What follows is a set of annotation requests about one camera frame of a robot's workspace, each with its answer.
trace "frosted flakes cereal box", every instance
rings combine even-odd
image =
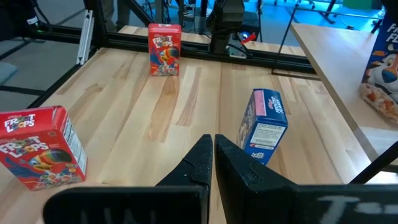
[[[244,113],[238,146],[267,165],[287,129],[287,118],[279,92],[254,89]]]

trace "wooden tabletop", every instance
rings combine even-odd
[[[271,169],[298,184],[341,184],[370,163],[322,82],[190,58],[180,69],[179,77],[150,77],[148,53],[99,50],[43,105],[68,110],[88,156],[87,180],[31,192],[0,166],[0,223],[42,223],[45,201],[68,187],[154,186],[202,134],[235,141],[253,88],[280,91],[289,120]],[[373,182],[396,178],[382,174]],[[211,186],[210,223],[222,224],[215,175]]]
[[[377,35],[296,23],[291,30],[366,154],[375,160],[398,141],[398,125],[358,94]]]

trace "froot loops logo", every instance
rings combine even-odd
[[[33,127],[35,125],[34,120],[35,114],[30,114],[27,116],[20,116],[18,118],[12,118],[4,122],[4,126],[7,132],[15,131],[18,128]]]

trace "floor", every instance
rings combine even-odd
[[[245,2],[247,11],[255,11],[256,2]],[[40,7],[47,15],[52,24],[63,26],[81,27],[83,20],[84,5],[82,0],[38,0]],[[287,28],[295,2],[279,1],[278,6],[273,5],[274,0],[266,0],[262,8],[262,40],[263,42],[280,44],[283,34]],[[317,2],[316,9],[325,10],[326,3]],[[213,1],[209,1],[209,8],[213,7]],[[300,7],[310,7],[306,1]],[[336,5],[333,9],[336,12],[351,14],[361,14],[375,16],[377,11],[353,11]],[[172,21],[177,18],[177,10],[171,9],[170,16]],[[332,18],[336,21],[334,27],[344,28],[346,24],[354,26],[360,30],[371,30],[372,20],[358,19],[354,17]],[[298,11],[294,18],[295,22],[318,24],[321,26],[332,26],[327,23],[322,16],[316,12]],[[130,25],[144,26],[143,23],[132,13]],[[192,24],[187,24],[185,31],[192,32]],[[0,54],[7,52],[22,43],[21,39],[0,42]],[[286,45],[298,46],[297,41],[291,33],[288,34]],[[60,78],[70,67],[75,64],[78,46],[75,44],[65,44],[60,42],[46,41],[43,44],[30,43],[16,53],[4,58],[2,62],[15,65],[18,72],[6,82],[7,86],[33,88],[36,90],[46,90],[58,78]],[[0,111],[20,110],[30,105],[36,96],[23,95],[0,91]]]

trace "froot loops cereal box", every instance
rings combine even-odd
[[[149,24],[150,74],[178,75],[180,70],[181,27],[177,24]]]
[[[28,189],[85,180],[87,156],[62,106],[0,113],[0,161]]]

